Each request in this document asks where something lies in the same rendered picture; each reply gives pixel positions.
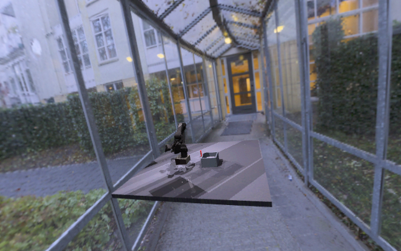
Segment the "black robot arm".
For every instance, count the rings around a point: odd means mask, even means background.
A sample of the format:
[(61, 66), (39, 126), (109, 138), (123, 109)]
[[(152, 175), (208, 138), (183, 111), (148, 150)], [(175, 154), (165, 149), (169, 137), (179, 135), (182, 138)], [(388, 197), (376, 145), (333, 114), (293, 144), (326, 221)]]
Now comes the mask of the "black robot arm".
[[(181, 158), (187, 157), (188, 149), (185, 144), (184, 130), (186, 129), (186, 123), (178, 123), (178, 131), (174, 135), (174, 142), (176, 143), (173, 148), (174, 154), (181, 153)], [(178, 139), (178, 140), (176, 140)]]

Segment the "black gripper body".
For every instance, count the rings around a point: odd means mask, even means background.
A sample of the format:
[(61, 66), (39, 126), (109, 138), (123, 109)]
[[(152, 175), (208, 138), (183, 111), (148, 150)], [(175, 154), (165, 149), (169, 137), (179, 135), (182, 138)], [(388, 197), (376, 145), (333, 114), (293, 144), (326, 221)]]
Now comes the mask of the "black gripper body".
[(171, 144), (171, 147), (168, 144), (166, 144), (165, 147), (166, 147), (167, 150), (171, 150), (171, 149), (173, 149), (175, 147), (175, 145), (176, 145), (176, 143), (174, 142), (174, 144)]

